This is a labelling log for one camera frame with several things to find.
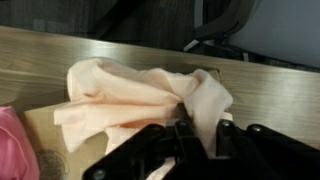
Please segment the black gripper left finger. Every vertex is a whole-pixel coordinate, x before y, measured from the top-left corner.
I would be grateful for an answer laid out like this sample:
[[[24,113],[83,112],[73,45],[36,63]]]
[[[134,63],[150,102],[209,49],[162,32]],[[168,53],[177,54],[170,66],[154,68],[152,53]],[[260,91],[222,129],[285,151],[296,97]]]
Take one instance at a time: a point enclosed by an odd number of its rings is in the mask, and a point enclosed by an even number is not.
[[[91,165],[82,180],[146,180],[173,158],[164,180],[202,180],[207,177],[207,155],[191,126],[183,103],[165,127],[150,124]]]

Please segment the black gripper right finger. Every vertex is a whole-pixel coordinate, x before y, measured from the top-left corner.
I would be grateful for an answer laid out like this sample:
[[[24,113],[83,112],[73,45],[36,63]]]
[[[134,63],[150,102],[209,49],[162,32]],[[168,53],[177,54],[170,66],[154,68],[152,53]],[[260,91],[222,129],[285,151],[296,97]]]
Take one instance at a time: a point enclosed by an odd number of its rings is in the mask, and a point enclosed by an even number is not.
[[[320,151],[260,124],[217,126],[219,180],[320,180]]]

